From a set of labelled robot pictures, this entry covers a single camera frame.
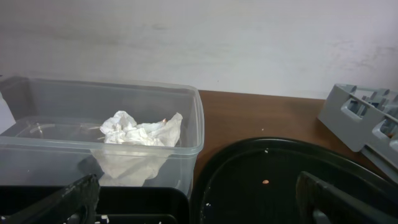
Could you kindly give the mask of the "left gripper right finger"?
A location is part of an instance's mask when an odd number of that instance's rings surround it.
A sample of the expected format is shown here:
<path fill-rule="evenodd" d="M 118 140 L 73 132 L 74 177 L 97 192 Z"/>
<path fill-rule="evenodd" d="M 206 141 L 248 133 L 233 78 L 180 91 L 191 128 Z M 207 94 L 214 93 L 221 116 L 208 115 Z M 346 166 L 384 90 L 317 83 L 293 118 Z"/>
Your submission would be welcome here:
<path fill-rule="evenodd" d="M 352 197 L 308 172 L 299 174 L 295 189 L 302 223 L 316 223 L 315 210 L 325 214 L 330 223 L 397 223 L 396 217 Z"/>

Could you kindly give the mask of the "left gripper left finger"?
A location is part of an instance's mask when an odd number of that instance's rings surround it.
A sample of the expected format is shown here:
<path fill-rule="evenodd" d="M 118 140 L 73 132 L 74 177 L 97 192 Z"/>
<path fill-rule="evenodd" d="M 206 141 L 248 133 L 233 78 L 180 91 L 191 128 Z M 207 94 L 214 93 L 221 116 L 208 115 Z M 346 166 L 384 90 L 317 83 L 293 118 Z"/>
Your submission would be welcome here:
<path fill-rule="evenodd" d="M 99 196 L 94 174 L 64 187 L 1 187 L 1 223 L 94 223 Z"/>

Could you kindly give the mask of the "white napkin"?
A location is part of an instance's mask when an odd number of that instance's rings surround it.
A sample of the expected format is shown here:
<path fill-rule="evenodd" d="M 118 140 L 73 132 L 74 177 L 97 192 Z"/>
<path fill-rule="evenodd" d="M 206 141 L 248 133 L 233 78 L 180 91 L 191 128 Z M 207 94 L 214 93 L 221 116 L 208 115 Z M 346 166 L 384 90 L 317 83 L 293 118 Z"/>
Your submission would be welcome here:
<path fill-rule="evenodd" d="M 122 145 L 175 147 L 180 139 L 182 120 L 183 116 L 175 113 L 170 120 L 137 123 L 135 129 L 126 133 L 126 142 Z M 99 178 L 99 184 L 117 187 L 143 186 L 146 180 L 157 177 L 160 168 L 170 155 L 165 151 L 150 154 L 113 149 L 92 150 L 91 153 L 104 172 Z"/>

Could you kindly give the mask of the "small white tissue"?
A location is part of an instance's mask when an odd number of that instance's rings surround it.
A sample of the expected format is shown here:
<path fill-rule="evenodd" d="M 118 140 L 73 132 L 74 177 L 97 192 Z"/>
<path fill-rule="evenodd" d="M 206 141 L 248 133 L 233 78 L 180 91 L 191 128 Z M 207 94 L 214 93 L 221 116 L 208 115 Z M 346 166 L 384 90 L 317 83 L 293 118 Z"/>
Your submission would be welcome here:
<path fill-rule="evenodd" d="M 135 129 L 136 120 L 125 111 L 118 111 L 107 119 L 99 130 L 104 134 L 104 143 L 122 144 L 126 142 L 126 133 Z"/>

